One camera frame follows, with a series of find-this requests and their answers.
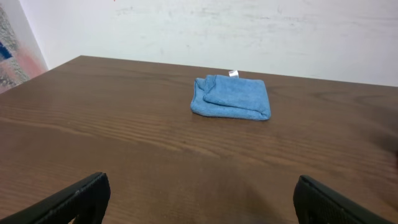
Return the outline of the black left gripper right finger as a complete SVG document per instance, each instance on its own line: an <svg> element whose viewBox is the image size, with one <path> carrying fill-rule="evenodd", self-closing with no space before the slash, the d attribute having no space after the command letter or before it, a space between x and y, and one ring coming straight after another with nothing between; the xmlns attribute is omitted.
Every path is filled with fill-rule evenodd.
<svg viewBox="0 0 398 224"><path fill-rule="evenodd" d="M392 224L308 175L301 175L293 203L300 224Z"/></svg>

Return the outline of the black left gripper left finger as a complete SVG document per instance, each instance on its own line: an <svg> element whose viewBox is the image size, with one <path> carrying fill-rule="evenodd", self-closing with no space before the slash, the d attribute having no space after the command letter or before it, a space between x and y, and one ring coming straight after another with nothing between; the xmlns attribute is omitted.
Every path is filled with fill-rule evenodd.
<svg viewBox="0 0 398 224"><path fill-rule="evenodd" d="M110 196L107 175L97 172L1 219L1 224L101 224Z"/></svg>

